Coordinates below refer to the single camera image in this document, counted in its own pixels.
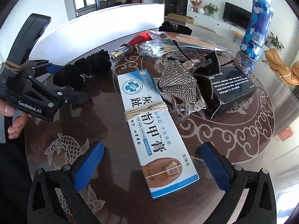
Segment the person's left hand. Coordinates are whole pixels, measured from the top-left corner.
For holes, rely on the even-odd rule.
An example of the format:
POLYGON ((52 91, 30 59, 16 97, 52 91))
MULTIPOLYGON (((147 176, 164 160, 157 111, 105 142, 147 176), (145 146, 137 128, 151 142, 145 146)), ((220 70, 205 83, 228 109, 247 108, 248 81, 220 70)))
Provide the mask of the person's left hand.
MULTIPOLYGON (((1 115, 6 117, 12 117, 15 114, 15 109, 3 99, 1 99, 0 110, 1 110, 1 115)), ((16 139, 20 136, 20 133, 22 132, 29 117, 32 116, 22 112, 20 116, 14 119, 12 125, 10 125, 7 130, 9 139, 16 139)))

